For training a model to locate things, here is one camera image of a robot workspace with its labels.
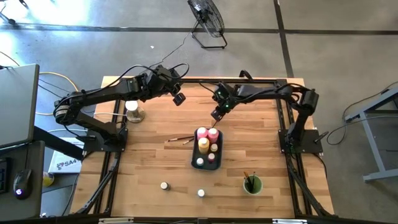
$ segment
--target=computer mouse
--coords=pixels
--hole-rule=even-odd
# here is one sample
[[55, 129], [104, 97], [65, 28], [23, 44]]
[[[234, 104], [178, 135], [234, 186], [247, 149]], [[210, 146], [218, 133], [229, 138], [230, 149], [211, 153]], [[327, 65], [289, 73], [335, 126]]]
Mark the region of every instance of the computer mouse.
[[19, 171], [14, 178], [14, 195], [19, 200], [27, 199], [32, 193], [32, 170]]

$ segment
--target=wooden table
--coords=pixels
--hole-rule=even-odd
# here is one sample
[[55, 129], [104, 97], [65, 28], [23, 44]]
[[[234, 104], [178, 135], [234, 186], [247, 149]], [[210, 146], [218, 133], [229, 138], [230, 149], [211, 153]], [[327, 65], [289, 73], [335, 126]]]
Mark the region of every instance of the wooden table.
[[[115, 78], [104, 77], [103, 86]], [[301, 78], [287, 81], [303, 85]], [[192, 135], [196, 128], [209, 127], [215, 122], [210, 116], [216, 106], [211, 92], [197, 83], [185, 83], [181, 91], [187, 99], [180, 106], [174, 105], [170, 95], [139, 102], [146, 117], [139, 124], [127, 125], [129, 136], [119, 166], [112, 216], [294, 217], [286, 161], [279, 152], [280, 126], [275, 100], [238, 105], [216, 125], [224, 133], [223, 159], [218, 170], [207, 172], [190, 165], [192, 142], [184, 146], [184, 140], [166, 142]], [[97, 105], [96, 112], [112, 113], [113, 108], [114, 102], [102, 103]], [[95, 116], [102, 121], [110, 121], [111, 117]], [[313, 128], [312, 118], [308, 119], [307, 128]], [[97, 188], [103, 157], [103, 152], [95, 152], [83, 161], [72, 212], [81, 208]], [[311, 154], [302, 157], [309, 189], [333, 213], [322, 163]], [[244, 170], [256, 171], [263, 181], [259, 195], [250, 196], [243, 191]], [[168, 182], [171, 190], [162, 190], [161, 182]], [[205, 198], [197, 196], [198, 189], [205, 190]], [[101, 211], [107, 196], [105, 189]], [[299, 190], [298, 197], [304, 211]]]

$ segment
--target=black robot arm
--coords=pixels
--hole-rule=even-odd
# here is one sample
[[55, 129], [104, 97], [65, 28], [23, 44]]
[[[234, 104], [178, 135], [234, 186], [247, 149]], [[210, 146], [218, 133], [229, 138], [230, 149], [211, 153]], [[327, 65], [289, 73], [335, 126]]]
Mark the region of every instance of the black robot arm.
[[315, 90], [294, 83], [267, 88], [259, 88], [253, 85], [231, 87], [225, 83], [219, 83], [213, 95], [213, 99], [218, 103], [218, 106], [211, 115], [219, 121], [240, 103], [250, 103], [254, 100], [285, 100], [293, 109], [298, 111], [297, 120], [290, 125], [285, 141], [292, 146], [299, 146], [303, 138], [305, 122], [314, 113], [318, 98], [319, 95], [315, 93]]
[[[159, 65], [149, 75], [143, 73], [132, 78], [121, 80], [114, 86], [81, 92], [73, 92], [60, 101], [55, 102], [54, 116], [58, 124], [68, 126], [78, 124], [98, 133], [104, 144], [119, 144], [123, 140], [121, 130], [115, 123], [101, 122], [80, 110], [84, 106], [96, 105], [113, 100], [146, 100], [171, 93], [174, 103], [178, 106], [185, 97], [179, 93], [180, 75], [174, 69], [166, 69]], [[94, 140], [95, 136], [80, 137], [81, 141]]]

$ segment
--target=concrete floor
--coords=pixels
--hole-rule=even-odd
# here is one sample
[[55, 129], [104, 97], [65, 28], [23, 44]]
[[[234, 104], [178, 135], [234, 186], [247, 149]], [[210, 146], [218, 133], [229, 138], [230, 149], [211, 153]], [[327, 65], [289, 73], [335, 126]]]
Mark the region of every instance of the concrete floor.
[[[195, 22], [185, 0], [27, 1], [31, 12], [17, 1], [4, 13], [17, 22], [79, 26], [191, 27]], [[272, 0], [214, 0], [227, 28], [277, 29]], [[280, 0], [286, 29], [398, 30], [398, 2], [394, 0]], [[38, 63], [41, 71], [67, 75], [79, 88], [98, 88], [105, 75], [118, 75], [130, 65], [150, 65], [179, 45], [185, 33], [65, 32], [0, 30], [0, 50], [21, 64]], [[254, 77], [286, 77], [279, 34], [225, 34], [225, 50], [206, 51], [188, 38], [165, 61], [187, 62], [189, 76], [236, 77], [246, 69]], [[205, 41], [218, 41], [199, 34]], [[351, 103], [397, 81], [396, 35], [287, 35], [295, 77], [320, 94], [315, 124], [320, 131], [341, 125], [341, 113]], [[58, 77], [44, 80], [72, 90]], [[52, 111], [56, 97], [39, 90], [38, 111]], [[51, 116], [36, 116], [46, 130], [60, 128]], [[68, 136], [56, 133], [57, 136]], [[328, 183], [335, 213], [345, 218], [397, 222], [398, 178], [371, 184], [362, 175], [377, 171], [360, 124], [348, 128], [339, 146], [323, 143]], [[51, 151], [46, 152], [46, 166]], [[73, 176], [59, 178], [72, 184]], [[42, 211], [60, 215], [70, 187], [43, 194]]]

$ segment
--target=electric fan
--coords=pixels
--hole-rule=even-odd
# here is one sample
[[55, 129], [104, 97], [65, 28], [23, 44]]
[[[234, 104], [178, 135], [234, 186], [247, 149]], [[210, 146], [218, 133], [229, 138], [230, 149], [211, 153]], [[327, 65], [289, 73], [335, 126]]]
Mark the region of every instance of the electric fan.
[[[200, 44], [203, 49], [224, 49], [227, 46], [227, 42], [224, 37], [224, 22], [220, 15], [216, 5], [212, 0], [188, 0], [188, 4], [191, 7], [193, 15], [197, 22], [191, 31], [192, 37]], [[224, 46], [204, 46], [196, 37], [193, 35], [193, 31], [201, 25], [207, 33], [212, 37], [222, 37], [225, 45]]]

